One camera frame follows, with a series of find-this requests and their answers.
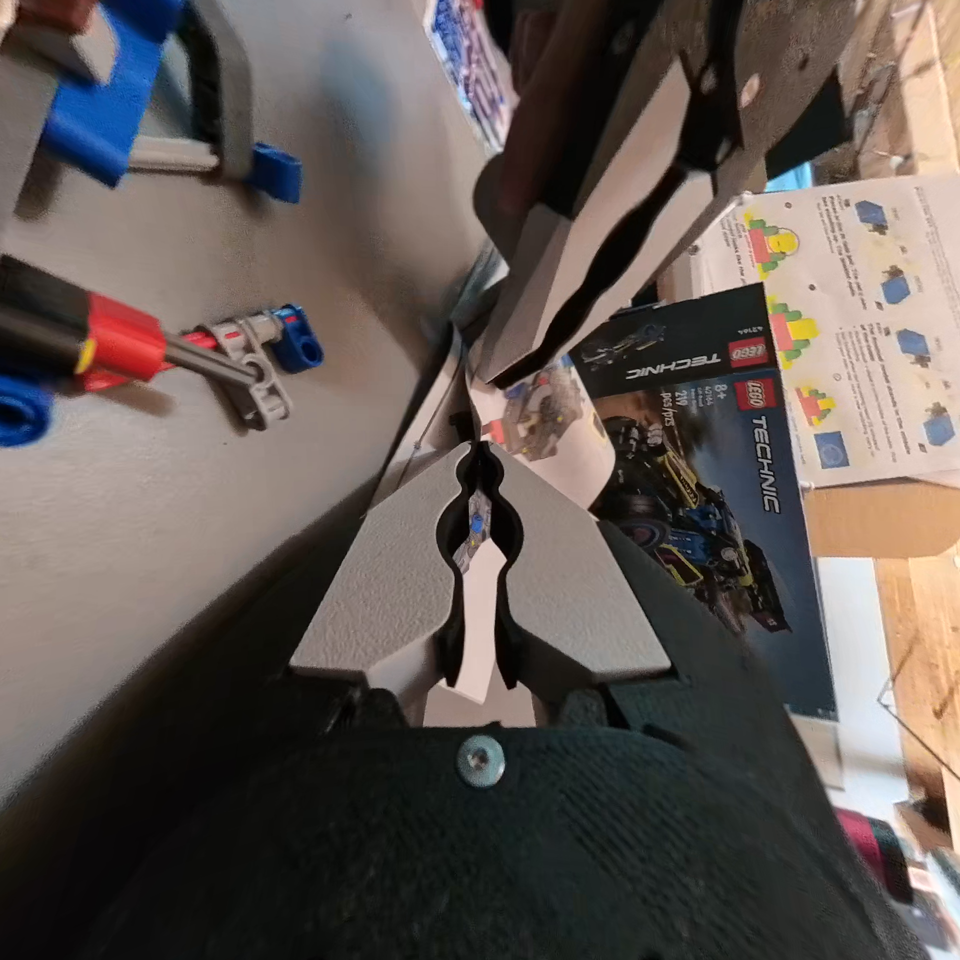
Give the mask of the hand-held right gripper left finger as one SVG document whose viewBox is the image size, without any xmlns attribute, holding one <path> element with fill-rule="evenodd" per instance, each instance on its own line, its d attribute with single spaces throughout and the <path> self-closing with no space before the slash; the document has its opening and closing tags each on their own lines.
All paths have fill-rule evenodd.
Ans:
<svg viewBox="0 0 960 960">
<path fill-rule="evenodd" d="M 459 679 L 468 481 L 478 443 L 463 442 L 366 515 L 289 666 L 302 676 L 387 690 L 407 706 Z"/>
</svg>

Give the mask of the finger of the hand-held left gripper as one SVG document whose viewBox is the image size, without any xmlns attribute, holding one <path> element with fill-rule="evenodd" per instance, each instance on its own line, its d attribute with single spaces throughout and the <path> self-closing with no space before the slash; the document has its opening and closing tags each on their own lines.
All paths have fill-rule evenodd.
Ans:
<svg viewBox="0 0 960 960">
<path fill-rule="evenodd" d="M 666 174 L 689 103 L 690 82 L 676 58 L 577 211 L 566 216 L 540 202 L 528 214 L 478 349 L 482 381 L 492 382 L 545 342 L 603 241 Z"/>
<path fill-rule="evenodd" d="M 548 325 L 542 345 L 509 367 L 509 385 L 534 374 L 628 306 L 746 190 L 745 176 L 665 173 L 601 244 L 586 278 Z"/>
</svg>

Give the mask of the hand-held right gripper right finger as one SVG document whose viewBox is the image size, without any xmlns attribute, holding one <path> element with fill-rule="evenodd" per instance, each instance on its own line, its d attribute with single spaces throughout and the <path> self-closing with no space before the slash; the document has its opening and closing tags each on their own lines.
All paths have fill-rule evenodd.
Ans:
<svg viewBox="0 0 960 960">
<path fill-rule="evenodd" d="M 506 687 L 559 705 L 577 690 L 666 677 L 671 659 L 594 517 L 486 441 L 482 487 L 504 558 L 494 645 Z"/>
</svg>

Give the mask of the lego instruction booklet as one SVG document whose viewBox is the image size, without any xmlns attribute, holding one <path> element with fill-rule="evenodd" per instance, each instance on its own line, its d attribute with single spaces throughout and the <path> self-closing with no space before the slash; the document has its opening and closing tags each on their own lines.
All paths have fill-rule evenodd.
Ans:
<svg viewBox="0 0 960 960">
<path fill-rule="evenodd" d="M 462 443 L 478 444 L 467 485 L 467 533 L 454 559 L 462 571 L 464 645 L 473 630 L 495 643 L 498 571 L 491 501 L 482 486 L 482 444 L 497 445 L 574 503 L 589 511 L 614 466 L 614 450 L 566 356 L 518 386 L 498 390 L 475 377 L 462 333 L 414 412 L 370 503 L 373 509 Z"/>
</svg>

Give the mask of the red lego axle with connectors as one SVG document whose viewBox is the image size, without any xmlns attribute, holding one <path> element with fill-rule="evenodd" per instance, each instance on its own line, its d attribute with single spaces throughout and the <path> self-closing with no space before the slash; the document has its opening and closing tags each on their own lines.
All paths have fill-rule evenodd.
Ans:
<svg viewBox="0 0 960 960">
<path fill-rule="evenodd" d="M 282 376 L 298 375 L 322 366 L 325 351 L 304 308 L 296 303 L 263 309 L 246 317 L 229 318 L 183 333 L 189 351 L 216 355 L 214 366 L 247 366 L 252 380 L 214 380 L 240 424 L 265 431 L 290 418 L 293 401 Z"/>
</svg>

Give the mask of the grey lego beam with axles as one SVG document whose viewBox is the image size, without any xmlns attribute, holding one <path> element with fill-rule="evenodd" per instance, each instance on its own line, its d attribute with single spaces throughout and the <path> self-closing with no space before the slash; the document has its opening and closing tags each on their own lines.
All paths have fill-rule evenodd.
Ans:
<svg viewBox="0 0 960 960">
<path fill-rule="evenodd" d="M 128 170 L 245 182 L 254 168 L 252 79 L 220 3 L 185 2 L 161 51 Z"/>
</svg>

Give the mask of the partly built lego buggy model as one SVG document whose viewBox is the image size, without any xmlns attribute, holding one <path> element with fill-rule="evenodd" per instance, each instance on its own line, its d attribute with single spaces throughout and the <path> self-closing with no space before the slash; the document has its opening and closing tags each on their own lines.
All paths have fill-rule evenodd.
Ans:
<svg viewBox="0 0 960 960">
<path fill-rule="evenodd" d="M 147 112 L 162 49 L 186 2 L 5 2 L 17 8 L 2 77 L 2 225 L 37 150 L 114 188 Z M 2 254 L 2 447 L 42 438 L 64 382 L 148 382 L 169 366 L 251 382 L 211 365 L 160 322 L 104 294 Z"/>
</svg>

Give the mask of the lego set box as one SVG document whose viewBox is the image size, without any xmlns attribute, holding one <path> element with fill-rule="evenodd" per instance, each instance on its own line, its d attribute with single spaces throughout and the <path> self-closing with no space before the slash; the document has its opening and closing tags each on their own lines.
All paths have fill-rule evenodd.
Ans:
<svg viewBox="0 0 960 960">
<path fill-rule="evenodd" d="M 625 309 L 570 356 L 614 451 L 595 515 L 750 643 L 791 713 L 836 721 L 762 285 Z"/>
</svg>

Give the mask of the lego sticker sheet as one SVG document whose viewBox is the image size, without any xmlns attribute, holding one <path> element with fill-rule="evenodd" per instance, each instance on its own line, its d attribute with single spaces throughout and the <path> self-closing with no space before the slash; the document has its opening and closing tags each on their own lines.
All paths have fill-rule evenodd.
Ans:
<svg viewBox="0 0 960 960">
<path fill-rule="evenodd" d="M 487 156 L 506 143 L 517 96 L 507 60 L 491 33 L 491 2 L 426 1 L 423 30 Z"/>
</svg>

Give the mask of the small blue lego connector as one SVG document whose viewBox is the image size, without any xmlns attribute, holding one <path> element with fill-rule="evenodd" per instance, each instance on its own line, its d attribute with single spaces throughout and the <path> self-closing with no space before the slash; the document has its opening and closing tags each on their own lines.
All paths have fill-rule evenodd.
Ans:
<svg viewBox="0 0 960 960">
<path fill-rule="evenodd" d="M 245 185 L 275 201 L 292 206 L 299 204 L 304 181 L 300 159 L 262 141 L 253 144 L 251 154 Z"/>
</svg>

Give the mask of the person's left hand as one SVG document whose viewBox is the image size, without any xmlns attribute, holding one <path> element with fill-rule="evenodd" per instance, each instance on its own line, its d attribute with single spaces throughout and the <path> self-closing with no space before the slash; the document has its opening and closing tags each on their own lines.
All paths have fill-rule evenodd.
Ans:
<svg viewBox="0 0 960 960">
<path fill-rule="evenodd" d="M 518 98 L 500 155 L 496 206 L 522 220 L 539 198 L 560 150 L 570 114 L 613 14 L 642 18 L 659 2 L 489 2 L 487 25 L 510 66 Z"/>
</svg>

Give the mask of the white printed instruction poster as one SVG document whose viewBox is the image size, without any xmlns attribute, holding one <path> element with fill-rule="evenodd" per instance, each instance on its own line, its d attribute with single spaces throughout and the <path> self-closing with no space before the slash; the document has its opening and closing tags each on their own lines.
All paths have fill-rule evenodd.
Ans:
<svg viewBox="0 0 960 960">
<path fill-rule="evenodd" d="M 958 174 L 744 195 L 690 253 L 700 295 L 763 286 L 805 486 L 958 487 Z"/>
</svg>

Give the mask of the cardboard poster backing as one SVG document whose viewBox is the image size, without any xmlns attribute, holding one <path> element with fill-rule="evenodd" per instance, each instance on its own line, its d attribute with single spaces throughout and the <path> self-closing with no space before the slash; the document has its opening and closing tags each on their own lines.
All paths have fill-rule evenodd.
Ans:
<svg viewBox="0 0 960 960">
<path fill-rule="evenodd" d="M 817 558 L 923 559 L 959 541 L 959 490 L 902 479 L 802 493 Z"/>
</svg>

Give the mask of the maroon drinking bottle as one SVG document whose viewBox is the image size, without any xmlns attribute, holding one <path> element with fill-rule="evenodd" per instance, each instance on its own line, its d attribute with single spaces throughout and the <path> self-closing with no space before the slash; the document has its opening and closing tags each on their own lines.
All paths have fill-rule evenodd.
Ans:
<svg viewBox="0 0 960 960">
<path fill-rule="evenodd" d="M 834 813 L 847 839 L 880 886 L 894 902 L 911 906 L 914 890 L 908 862 L 891 825 L 843 807 L 834 807 Z"/>
</svg>

